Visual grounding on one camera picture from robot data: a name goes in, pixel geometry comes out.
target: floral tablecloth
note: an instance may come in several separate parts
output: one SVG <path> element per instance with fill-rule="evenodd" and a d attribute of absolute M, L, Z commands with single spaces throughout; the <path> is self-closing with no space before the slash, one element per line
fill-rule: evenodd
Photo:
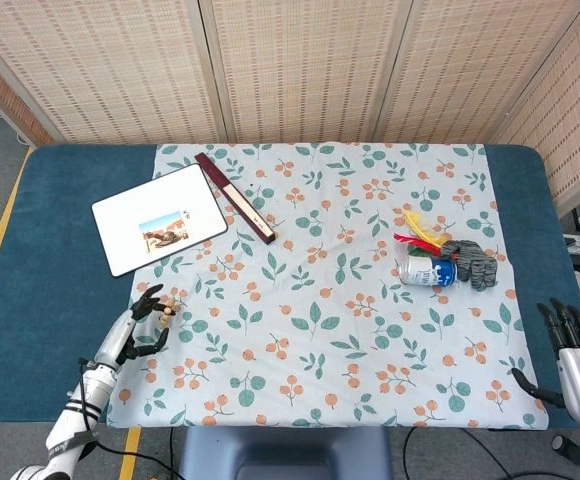
<path fill-rule="evenodd" d="M 127 362 L 117 427 L 418 425 L 546 428 L 481 145 L 162 145 L 158 177 L 205 152 L 277 232 L 265 245 L 217 191 L 227 233 L 135 273 L 165 285 L 165 351 Z M 498 283 L 402 285 L 404 211 L 478 242 Z M 136 327 L 153 343 L 154 313 Z"/>

